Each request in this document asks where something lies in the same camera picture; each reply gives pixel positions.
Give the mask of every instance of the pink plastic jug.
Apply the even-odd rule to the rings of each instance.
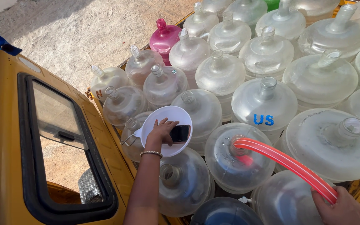
[[[174,25],[166,25],[165,20],[162,18],[156,21],[156,26],[158,29],[150,38],[150,47],[152,50],[159,52],[165,65],[171,66],[169,52],[173,45],[180,40],[179,32],[181,28]]]

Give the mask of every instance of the yellow truck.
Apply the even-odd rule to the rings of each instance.
[[[0,50],[0,224],[122,224],[137,165],[122,152],[120,130],[98,112],[101,102],[95,101],[97,110],[87,93]],[[47,181],[46,141],[84,154],[88,169],[79,190]],[[360,203],[360,180],[343,186]],[[160,225],[189,222],[159,219]]]

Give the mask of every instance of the window frame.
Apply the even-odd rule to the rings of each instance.
[[[22,182],[24,203],[29,212],[45,224],[80,224],[113,217],[118,209],[118,198],[105,169],[94,139],[84,118],[82,109],[69,96],[47,83],[26,73],[18,73],[18,106],[20,146],[22,159]],[[76,112],[80,129],[86,139],[84,150],[95,182],[103,201],[88,204],[59,204],[48,193],[44,159],[37,124],[33,81],[69,100]]]

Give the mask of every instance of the dirt ground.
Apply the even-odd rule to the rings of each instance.
[[[148,44],[164,18],[174,24],[197,0],[19,0],[0,12],[0,35],[22,54],[81,92],[90,85],[90,66],[117,66],[129,47]],[[42,140],[47,180],[78,191],[89,166],[84,151]]]

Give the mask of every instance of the truck window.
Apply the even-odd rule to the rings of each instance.
[[[108,219],[117,195],[80,106],[28,74],[18,74],[24,201],[46,224]]]

